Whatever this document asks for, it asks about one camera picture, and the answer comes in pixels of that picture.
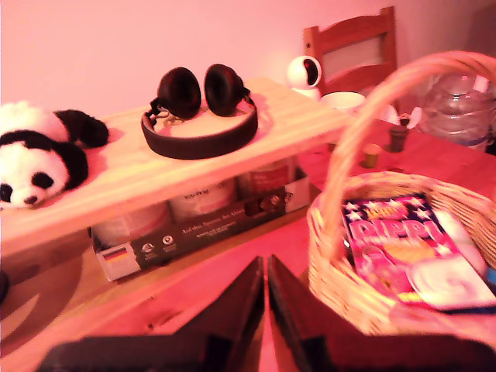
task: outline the headphone ear cup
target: headphone ear cup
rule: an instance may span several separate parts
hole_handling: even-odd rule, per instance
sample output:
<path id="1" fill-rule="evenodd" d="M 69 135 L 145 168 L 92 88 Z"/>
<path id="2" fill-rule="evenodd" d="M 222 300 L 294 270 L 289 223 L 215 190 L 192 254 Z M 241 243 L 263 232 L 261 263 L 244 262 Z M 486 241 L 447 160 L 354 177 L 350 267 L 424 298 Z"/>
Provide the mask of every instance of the headphone ear cup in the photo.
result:
<path id="1" fill-rule="evenodd" d="M 200 85 L 193 73 L 184 67 L 176 67 L 162 77 L 157 97 L 163 108 L 181 119 L 195 116 L 202 104 Z"/>
<path id="2" fill-rule="evenodd" d="M 218 116 L 235 112 L 244 95 L 241 78 L 231 67 L 213 64 L 205 75 L 205 98 L 208 107 Z"/>

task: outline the wicker basket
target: wicker basket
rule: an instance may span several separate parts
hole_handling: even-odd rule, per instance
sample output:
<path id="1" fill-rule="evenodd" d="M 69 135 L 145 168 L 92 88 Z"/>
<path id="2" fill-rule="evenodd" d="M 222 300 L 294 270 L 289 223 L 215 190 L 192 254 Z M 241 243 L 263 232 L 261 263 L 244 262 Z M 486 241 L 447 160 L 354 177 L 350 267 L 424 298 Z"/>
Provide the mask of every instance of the wicker basket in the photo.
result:
<path id="1" fill-rule="evenodd" d="M 445 315 L 409 308 L 379 294 L 343 257 L 341 205 L 345 198 L 427 194 L 433 208 L 449 210 L 488 264 L 496 267 L 496 204 L 475 192 L 430 177 L 380 172 L 348 177 L 360 144 L 378 112 L 434 74 L 466 71 L 496 82 L 496 59 L 451 51 L 423 57 L 396 70 L 367 97 L 332 153 L 325 188 L 308 210 L 309 285 L 329 307 L 366 334 L 450 332 L 496 349 L 496 315 Z"/>

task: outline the basket handle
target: basket handle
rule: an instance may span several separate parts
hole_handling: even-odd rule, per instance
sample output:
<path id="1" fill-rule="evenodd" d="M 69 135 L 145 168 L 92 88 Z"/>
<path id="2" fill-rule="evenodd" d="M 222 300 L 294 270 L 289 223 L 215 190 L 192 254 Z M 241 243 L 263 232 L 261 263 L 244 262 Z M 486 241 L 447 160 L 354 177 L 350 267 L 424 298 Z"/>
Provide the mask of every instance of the basket handle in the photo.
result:
<path id="1" fill-rule="evenodd" d="M 350 120 L 339 142 L 332 152 L 327 180 L 322 191 L 322 232 L 330 244 L 322 246 L 322 255 L 332 262 L 341 258 L 342 246 L 341 204 L 346 179 L 355 163 L 359 146 L 368 134 L 381 109 L 408 92 L 411 88 L 434 74 L 463 71 L 482 75 L 496 82 L 496 59 L 481 53 L 453 50 L 435 53 L 406 64 L 380 83 L 360 107 L 356 118 Z"/>

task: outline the headphone headband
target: headphone headband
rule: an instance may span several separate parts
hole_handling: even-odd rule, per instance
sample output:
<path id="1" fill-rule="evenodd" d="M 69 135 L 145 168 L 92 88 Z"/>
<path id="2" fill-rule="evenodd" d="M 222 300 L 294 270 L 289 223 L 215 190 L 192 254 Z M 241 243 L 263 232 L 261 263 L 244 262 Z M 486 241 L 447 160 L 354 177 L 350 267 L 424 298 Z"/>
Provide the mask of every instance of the headphone headband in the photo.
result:
<path id="1" fill-rule="evenodd" d="M 197 137 L 169 137 L 161 136 L 153 129 L 156 116 L 160 113 L 157 99 L 150 104 L 151 110 L 145 112 L 141 118 L 141 129 L 146 143 L 151 150 L 163 157 L 182 160 L 205 159 L 218 157 L 248 144 L 255 137 L 258 129 L 257 107 L 250 97 L 250 90 L 245 89 L 243 100 L 253 109 L 250 115 L 239 125 L 220 133 Z"/>

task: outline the headphones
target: headphones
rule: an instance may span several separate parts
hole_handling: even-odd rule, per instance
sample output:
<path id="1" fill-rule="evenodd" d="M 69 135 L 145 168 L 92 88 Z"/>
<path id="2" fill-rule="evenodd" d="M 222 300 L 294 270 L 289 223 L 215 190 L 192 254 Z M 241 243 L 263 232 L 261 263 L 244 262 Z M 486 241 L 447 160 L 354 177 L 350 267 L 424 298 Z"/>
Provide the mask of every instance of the headphones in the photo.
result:
<path id="1" fill-rule="evenodd" d="M 141 129 L 151 150 L 174 159 L 205 159 L 217 157 L 248 144 L 258 129 L 257 107 L 244 87 L 241 77 L 231 67 L 213 64 L 205 75 L 205 98 L 210 110 L 217 116 L 236 112 L 236 106 L 244 100 L 253 111 L 239 125 L 220 133 L 197 137 L 162 136 L 155 132 L 157 116 L 161 112 L 190 119 L 202 103 L 202 94 L 196 77 L 184 67 L 176 67 L 160 80 L 157 97 L 150 103 L 151 110 L 141 118 Z"/>

